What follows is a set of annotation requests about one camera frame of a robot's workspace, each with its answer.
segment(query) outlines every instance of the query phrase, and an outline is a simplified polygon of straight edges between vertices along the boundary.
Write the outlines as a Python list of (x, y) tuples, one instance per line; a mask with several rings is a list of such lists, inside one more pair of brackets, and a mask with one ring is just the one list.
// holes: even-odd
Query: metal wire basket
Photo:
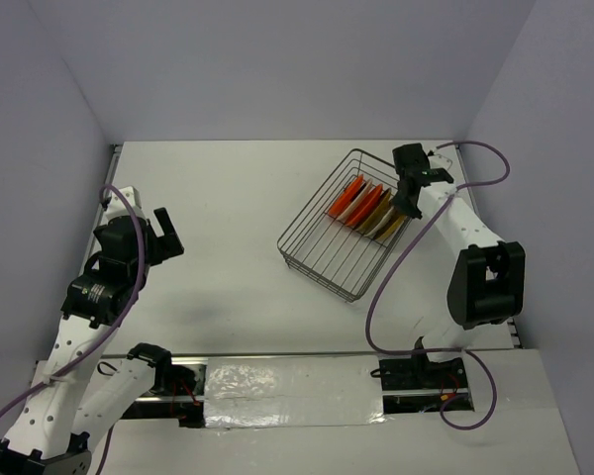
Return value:
[(352, 149), (277, 241), (288, 267), (307, 275), (348, 302), (360, 299), (378, 274), (410, 219), (384, 242), (366, 237), (328, 215), (332, 204), (362, 174), (396, 191), (394, 165)]

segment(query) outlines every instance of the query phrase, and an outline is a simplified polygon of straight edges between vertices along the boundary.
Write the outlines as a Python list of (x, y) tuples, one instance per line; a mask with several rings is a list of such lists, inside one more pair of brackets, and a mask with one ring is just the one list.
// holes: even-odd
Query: purple cable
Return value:
[[(123, 205), (126, 207), (126, 209), (128, 210), (128, 214), (130, 215), (130, 219), (132, 220), (132, 224), (135, 228), (135, 232), (137, 233), (137, 246), (138, 246), (138, 250), (139, 250), (139, 266), (137, 268), (137, 281), (135, 282), (135, 286), (132, 289), (132, 294), (130, 296), (130, 300), (128, 300), (126, 307), (123, 309), (123, 312), (121, 312), (121, 314), (119, 315), (119, 317), (117, 318), (115, 323), (112, 324), (110, 326), (110, 328), (103, 335), (101, 335), (101, 337), (90, 348), (88, 348), (86, 351), (84, 351), (83, 354), (81, 354), (81, 356), (78, 356), (77, 358), (73, 359), (65, 366), (59, 368), (55, 373), (53, 373), (52, 377), (58, 378), (58, 377), (64, 376), (69, 371), (71, 371), (75, 366), (77, 366), (79, 363), (81, 363), (84, 359), (86, 359), (88, 356), (90, 356), (94, 351), (96, 351), (97, 348), (99, 348), (99, 346), (101, 346), (108, 338), (110, 338), (110, 336), (112, 336), (112, 334), (115, 332), (115, 330), (121, 326), (121, 323), (125, 319), (126, 315), (130, 311), (132, 306), (139, 299), (139, 291), (141, 290), (141, 285), (143, 282), (143, 275), (144, 275), (144, 272), (146, 269), (146, 256), (145, 256), (143, 232), (141, 230), (141, 223), (139, 222), (139, 218), (137, 218), (137, 214), (132, 209), (132, 206), (130, 205), (130, 203), (128, 202), (126, 197), (123, 196), (123, 193), (121, 193), (121, 191), (119, 191), (115, 186), (103, 185), (101, 187), (101, 190), (99, 191), (99, 200), (101, 203), (104, 203), (104, 201), (105, 201), (105, 192), (107, 190), (109, 190), (112, 193), (114, 193), (115, 195), (117, 195), (117, 197), (121, 200)], [(44, 382), (38, 383), (35, 386), (33, 386), (31, 389), (28, 389), (27, 391), (25, 391), (24, 393), (22, 393), (21, 395), (17, 396), (15, 399), (13, 399), (9, 403), (7, 403), (0, 410), (0, 420), (5, 416), (5, 414), (7, 414), (9, 411), (11, 411), (13, 408), (15, 408), (17, 405), (19, 405), (23, 401), (26, 401), (26, 399), (28, 397), (36, 394), (37, 392), (44, 389), (45, 387), (46, 387), (46, 384)]]
[(99, 462), (99, 467), (97, 468), (97, 472), (95, 475), (101, 475), (103, 472), (103, 467), (106, 464), (106, 459), (108, 458), (108, 452), (110, 451), (110, 442), (112, 442), (112, 431), (114, 430), (114, 426), (110, 427), (108, 430), (108, 435), (106, 435), (106, 443), (103, 446), (103, 453), (101, 454), (101, 461)]
[[(508, 175), (511, 172), (511, 165), (508, 162), (508, 159), (506, 158), (506, 156), (504, 156), (504, 154), (501, 151), (499, 151), (494, 146), (489, 145), (488, 143), (477, 142), (477, 141), (455, 141), (455, 142), (447, 142), (447, 143), (438, 145), (436, 147), (436, 149), (445, 148), (446, 146), (451, 146), (451, 145), (463, 145), (463, 144), (483, 146), (484, 148), (488, 148), (489, 150), (493, 151), (497, 156), (499, 156), (501, 158), (502, 162), (504, 162), (505, 171), (501, 177), (499, 177), (495, 180), (474, 181), (471, 183), (463, 183), (461, 185), (458, 185), (455, 187), (456, 191), (464, 190), (466, 188), (475, 188), (478, 186), (496, 185), (497, 183), (501, 183), (506, 178), (508, 178)], [(470, 357), (472, 357), (482, 367), (482, 370), (484, 371), (484, 373), (486, 373), (486, 376), (488, 377), (488, 381), (490, 382), (490, 385), (491, 385), (492, 399), (491, 399), (491, 406), (488, 410), (488, 413), (486, 413), (486, 416), (484, 416), (484, 418), (482, 418), (481, 421), (473, 424), (472, 426), (459, 426), (459, 425), (454, 424), (451, 421), (449, 421), (445, 416), (445, 409), (453, 401), (467, 397), (466, 395), (462, 394), (462, 395), (456, 395), (456, 396), (446, 400), (445, 403), (440, 407), (440, 415), (441, 415), (441, 418), (443, 418), (443, 421), (445, 422), (445, 424), (447, 424), (451, 428), (456, 428), (458, 430), (474, 430), (476, 428), (480, 428), (480, 427), (484, 426), (488, 422), (488, 420), (491, 419), (491, 417), (493, 416), (493, 413), (495, 412), (495, 408), (497, 406), (497, 386), (495, 384), (495, 380), (493, 379), (493, 375), (489, 371), (488, 367), (479, 358), (479, 356), (477, 356), (470, 350), (467, 350), (467, 349), (463, 350), (462, 348), (418, 348), (418, 349), (403, 349), (403, 350), (384, 349), (384, 348), (379, 347), (374, 342), (374, 340), (372, 339), (372, 334), (371, 334), (371, 326), (372, 326), (372, 319), (374, 318), (374, 311), (376, 310), (376, 305), (378, 304), (378, 300), (380, 299), (380, 296), (382, 295), (383, 291), (385, 290), (385, 287), (391, 280), (391, 278), (394, 275), (394, 273), (396, 272), (396, 270), (398, 270), (398, 267), (400, 267), (400, 264), (403, 263), (403, 261), (407, 258), (407, 256), (410, 254), (410, 252), (414, 249), (414, 247), (416, 247), (418, 242), (420, 242), (420, 240), (425, 236), (425, 234), (431, 228), (431, 226), (433, 226), (434, 223), (445, 212), (446, 208), (448, 208), (448, 205), (451, 204), (451, 201), (453, 201), (453, 196), (454, 195), (451, 195), (446, 199), (445, 203), (438, 209), (436, 214), (425, 224), (425, 226), (420, 230), (418, 235), (416, 237), (414, 237), (414, 239), (409, 243), (409, 245), (407, 247), (405, 247), (405, 250), (403, 250), (403, 252), (400, 254), (398, 259), (396, 259), (396, 262), (394, 262), (391, 269), (389, 269), (389, 271), (385, 275), (385, 278), (378, 286), (378, 289), (376, 290), (376, 293), (374, 294), (374, 298), (372, 299), (372, 302), (369, 305), (369, 310), (367, 311), (367, 318), (365, 319), (365, 339), (367, 340), (367, 343), (375, 351), (382, 353), (382, 354), (412, 356), (415, 354), (442, 353), (442, 352), (460, 353), (460, 352), (464, 351), (466, 354), (468, 354)]]

